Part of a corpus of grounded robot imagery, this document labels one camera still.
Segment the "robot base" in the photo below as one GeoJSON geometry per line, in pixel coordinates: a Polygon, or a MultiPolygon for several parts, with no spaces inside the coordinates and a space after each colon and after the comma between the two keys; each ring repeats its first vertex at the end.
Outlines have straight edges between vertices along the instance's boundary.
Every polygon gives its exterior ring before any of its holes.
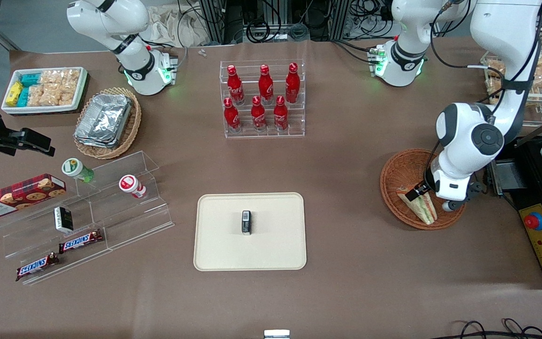
{"type": "Polygon", "coordinates": [[[154,56],[154,67],[143,80],[134,80],[125,72],[129,84],[141,95],[154,95],[167,85],[175,83],[175,71],[167,70],[174,68],[168,54],[153,49],[150,51],[154,56]]]}
{"type": "Polygon", "coordinates": [[[369,69],[372,72],[372,76],[383,79],[385,83],[396,87],[403,87],[413,83],[415,77],[422,72],[423,60],[417,65],[411,63],[411,69],[403,71],[391,55],[391,49],[395,42],[395,40],[388,41],[367,52],[368,60],[379,62],[376,65],[369,65],[369,69]]]}

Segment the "white plastic bag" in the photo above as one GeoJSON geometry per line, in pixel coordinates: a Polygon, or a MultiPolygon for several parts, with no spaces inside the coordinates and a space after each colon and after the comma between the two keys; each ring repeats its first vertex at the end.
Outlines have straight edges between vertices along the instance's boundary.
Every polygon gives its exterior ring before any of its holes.
{"type": "Polygon", "coordinates": [[[183,19],[176,4],[148,7],[152,26],[152,33],[148,40],[169,43],[176,47],[194,47],[209,43],[210,38],[204,26],[205,21],[197,14],[202,14],[200,4],[195,2],[192,6],[196,8],[195,11],[190,10],[191,7],[188,4],[181,5],[181,12],[185,13],[183,19]]]}

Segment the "wrapped sandwich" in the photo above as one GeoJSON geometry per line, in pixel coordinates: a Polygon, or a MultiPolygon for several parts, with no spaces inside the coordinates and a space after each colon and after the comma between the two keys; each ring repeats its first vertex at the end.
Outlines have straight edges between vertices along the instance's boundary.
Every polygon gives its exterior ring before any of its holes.
{"type": "Polygon", "coordinates": [[[434,221],[436,221],[438,218],[438,215],[436,214],[434,204],[432,204],[432,198],[430,198],[429,194],[424,194],[410,202],[409,199],[405,197],[405,194],[411,191],[412,188],[413,186],[401,187],[400,189],[396,190],[396,194],[401,200],[403,200],[407,207],[409,207],[415,213],[415,215],[421,219],[421,221],[426,223],[426,225],[434,223],[434,221]]]}

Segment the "red button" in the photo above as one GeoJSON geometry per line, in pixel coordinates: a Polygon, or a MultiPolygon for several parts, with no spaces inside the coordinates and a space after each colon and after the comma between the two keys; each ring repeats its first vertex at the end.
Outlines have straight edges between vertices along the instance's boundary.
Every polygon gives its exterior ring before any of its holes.
{"type": "Polygon", "coordinates": [[[534,215],[527,215],[524,217],[524,225],[526,225],[529,229],[536,229],[539,226],[538,217],[535,217],[534,215]]]}

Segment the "acrylic bottle rack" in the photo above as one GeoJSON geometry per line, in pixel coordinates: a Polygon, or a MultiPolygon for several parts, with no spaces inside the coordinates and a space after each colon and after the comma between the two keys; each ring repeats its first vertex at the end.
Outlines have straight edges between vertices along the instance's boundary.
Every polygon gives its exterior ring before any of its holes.
{"type": "Polygon", "coordinates": [[[295,60],[252,60],[252,61],[235,61],[221,62],[220,72],[220,93],[221,100],[219,107],[221,110],[221,119],[223,120],[223,129],[225,137],[233,138],[254,138],[254,137],[304,137],[305,135],[305,64],[302,59],[295,60]],[[267,130],[256,131],[252,122],[252,97],[260,95],[258,90],[258,79],[260,77],[260,67],[265,64],[269,66],[269,75],[273,79],[273,97],[278,95],[286,95],[286,75],[288,75],[288,67],[290,63],[298,64],[298,75],[301,78],[301,87],[298,92],[298,99],[291,104],[286,101],[288,107],[288,129],[285,131],[277,131],[273,120],[273,108],[275,107],[275,99],[272,105],[265,107],[265,120],[267,121],[267,130]],[[234,65],[237,74],[242,81],[244,88],[245,100],[243,105],[237,105],[239,120],[241,122],[241,131],[239,133],[231,133],[227,122],[223,115],[223,99],[230,96],[230,91],[227,87],[227,66],[234,65]]]}
{"type": "MultiPolygon", "coordinates": [[[[167,202],[160,197],[152,173],[156,169],[158,166],[148,155],[137,152],[93,168],[95,176],[90,183],[68,178],[67,182],[71,184],[67,186],[77,186],[75,192],[73,188],[67,189],[64,198],[48,200],[44,202],[47,206],[39,206],[32,211],[25,209],[10,214],[8,217],[15,221],[12,223],[4,219],[0,223],[0,234],[4,238],[6,258],[17,267],[30,264],[51,252],[57,254],[60,243],[93,230],[100,229],[104,237],[101,241],[58,254],[58,264],[23,277],[20,281],[28,285],[39,283],[173,226],[167,202]],[[134,198],[119,189],[118,181],[124,174],[133,174],[138,178],[147,189],[146,197],[134,198]],[[71,211],[72,233],[63,234],[56,230],[53,209],[57,206],[71,211]]],[[[15,279],[15,272],[9,275],[10,279],[15,279]]]]}

